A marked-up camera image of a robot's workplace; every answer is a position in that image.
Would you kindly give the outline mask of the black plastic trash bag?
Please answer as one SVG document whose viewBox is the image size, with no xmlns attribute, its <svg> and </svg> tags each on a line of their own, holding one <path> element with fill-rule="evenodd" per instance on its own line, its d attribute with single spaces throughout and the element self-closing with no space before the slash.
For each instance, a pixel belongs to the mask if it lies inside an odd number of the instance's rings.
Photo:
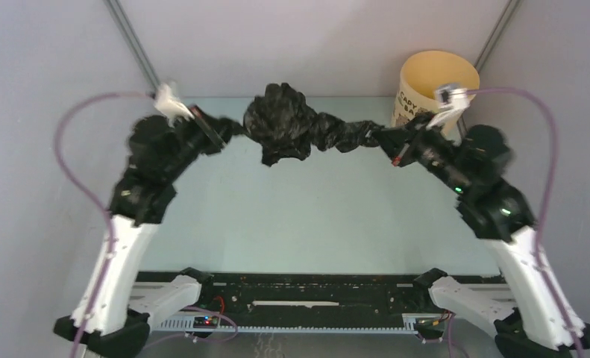
<svg viewBox="0 0 590 358">
<path fill-rule="evenodd" d="M 346 122 L 326 112 L 317 112 L 307 98 L 288 83 L 268 84 L 263 95 L 248 105 L 243 127 L 250 139 L 262 146 L 261 162 L 273 166 L 278 161 L 307 159 L 316 147 L 335 148 L 347 153 L 359 147 L 376 148 L 374 133 L 384 129 L 371 120 Z"/>
</svg>

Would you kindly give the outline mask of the yellow capybara trash bin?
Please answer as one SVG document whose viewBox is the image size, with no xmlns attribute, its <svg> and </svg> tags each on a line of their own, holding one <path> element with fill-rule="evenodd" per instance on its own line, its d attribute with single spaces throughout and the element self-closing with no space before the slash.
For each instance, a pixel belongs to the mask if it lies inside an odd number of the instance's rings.
<svg viewBox="0 0 590 358">
<path fill-rule="evenodd" d="M 391 126 L 405 125 L 419 112 L 436 113 L 439 109 L 434 93 L 445 84 L 458 84 L 476 90 L 480 75 L 472 63 L 456 54 L 430 50 L 410 56 L 399 74 Z"/>
</svg>

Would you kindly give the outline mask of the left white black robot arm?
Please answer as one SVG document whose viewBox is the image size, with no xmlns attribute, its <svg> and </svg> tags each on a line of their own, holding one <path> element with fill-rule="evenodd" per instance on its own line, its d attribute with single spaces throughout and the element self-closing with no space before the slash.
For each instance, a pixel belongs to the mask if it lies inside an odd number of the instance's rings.
<svg viewBox="0 0 590 358">
<path fill-rule="evenodd" d="M 57 155 L 67 178 L 100 209 L 106 234 L 81 302 L 71 315 L 56 320 L 54 333 L 100 357 L 136 357 L 148 339 L 153 314 L 129 308 L 128 301 L 151 236 L 177 194 L 174 182 L 201 155 L 218 154 L 233 137 L 245 134 L 232 119 L 191 110 L 196 119 L 152 115 L 135 122 L 126 168 L 108 204 Z"/>
</svg>

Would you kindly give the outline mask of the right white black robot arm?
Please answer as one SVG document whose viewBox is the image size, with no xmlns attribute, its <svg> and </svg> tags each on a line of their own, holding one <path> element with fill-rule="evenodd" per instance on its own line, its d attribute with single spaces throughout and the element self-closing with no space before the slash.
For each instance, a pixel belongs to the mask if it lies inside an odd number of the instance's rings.
<svg viewBox="0 0 590 358">
<path fill-rule="evenodd" d="M 535 247 L 533 212 L 503 177 L 512 159 L 503 134 L 476 125 L 455 144 L 427 127 L 431 117 L 422 113 L 372 136 L 395 166 L 419 163 L 456 193 L 457 211 L 494 257 L 513 302 L 496 301 L 431 269 L 412 291 L 415 307 L 452 312 L 490 335 L 504 357 L 569 357 L 577 348 L 589 349 L 590 324 L 567 304 L 556 304 L 547 288 L 556 278 Z"/>
</svg>

